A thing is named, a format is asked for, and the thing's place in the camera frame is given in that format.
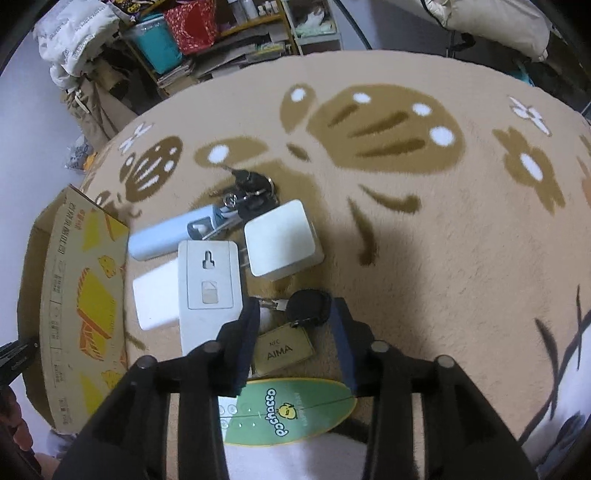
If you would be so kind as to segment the left hand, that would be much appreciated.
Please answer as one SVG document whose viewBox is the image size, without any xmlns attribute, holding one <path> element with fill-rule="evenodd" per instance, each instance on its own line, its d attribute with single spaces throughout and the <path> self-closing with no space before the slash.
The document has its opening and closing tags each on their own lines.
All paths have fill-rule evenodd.
<svg viewBox="0 0 591 480">
<path fill-rule="evenodd" d="M 5 387 L 1 390 L 1 423 L 8 428 L 14 443 L 22 451 L 32 449 L 33 438 L 22 415 L 21 406 L 11 387 Z"/>
</svg>

